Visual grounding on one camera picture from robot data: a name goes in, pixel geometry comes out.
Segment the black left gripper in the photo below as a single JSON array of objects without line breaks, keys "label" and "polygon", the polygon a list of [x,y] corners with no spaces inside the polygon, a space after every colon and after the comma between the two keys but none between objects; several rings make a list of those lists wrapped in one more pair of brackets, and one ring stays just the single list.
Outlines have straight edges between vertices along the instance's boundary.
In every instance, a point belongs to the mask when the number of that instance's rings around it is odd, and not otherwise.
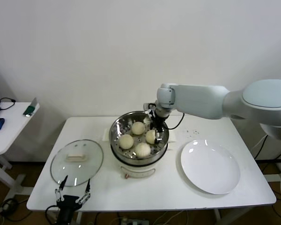
[{"label": "black left gripper", "polygon": [[57,207],[59,208],[59,214],[57,217],[56,224],[57,225],[69,225],[72,221],[74,212],[79,210],[89,198],[90,198],[90,180],[87,182],[87,186],[85,189],[85,193],[82,197],[72,196],[72,195],[64,195],[62,191],[65,187],[68,176],[65,178],[59,185],[59,188],[55,189],[56,202]]}]

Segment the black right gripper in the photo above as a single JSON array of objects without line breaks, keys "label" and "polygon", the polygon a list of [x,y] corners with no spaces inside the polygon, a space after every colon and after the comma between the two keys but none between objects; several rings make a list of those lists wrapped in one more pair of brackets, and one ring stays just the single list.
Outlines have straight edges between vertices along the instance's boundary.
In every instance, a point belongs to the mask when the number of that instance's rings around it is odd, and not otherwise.
[{"label": "black right gripper", "polygon": [[152,117],[152,122],[150,123],[150,130],[155,131],[155,143],[159,143],[163,139],[163,128],[164,128],[165,118],[159,117],[158,115]]}]

